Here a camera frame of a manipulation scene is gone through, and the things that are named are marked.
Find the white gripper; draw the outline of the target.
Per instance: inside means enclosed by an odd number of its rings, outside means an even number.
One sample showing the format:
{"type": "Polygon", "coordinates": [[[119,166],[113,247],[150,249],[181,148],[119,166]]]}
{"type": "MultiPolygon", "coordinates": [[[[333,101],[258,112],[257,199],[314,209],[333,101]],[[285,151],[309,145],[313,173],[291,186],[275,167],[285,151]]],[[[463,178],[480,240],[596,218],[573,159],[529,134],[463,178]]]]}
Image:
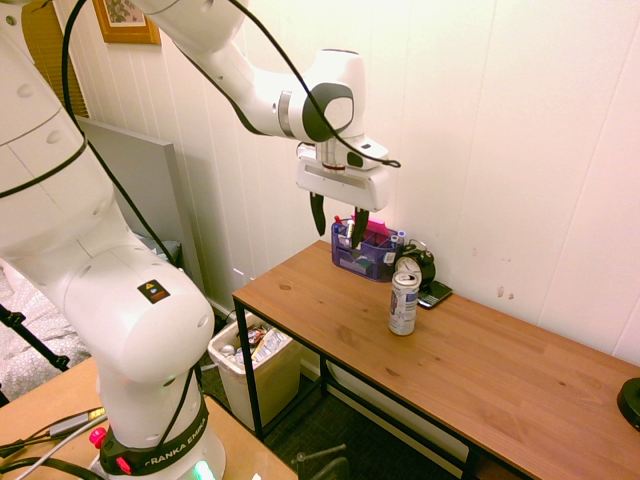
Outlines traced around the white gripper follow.
{"type": "Polygon", "coordinates": [[[325,234],[324,197],[356,207],[352,249],[357,249],[363,240],[369,211],[385,208],[390,199],[390,177],[382,166],[370,170],[346,167],[343,171],[334,171],[326,169],[316,159],[300,157],[296,183],[301,189],[311,192],[312,216],[320,236],[325,234]]]}

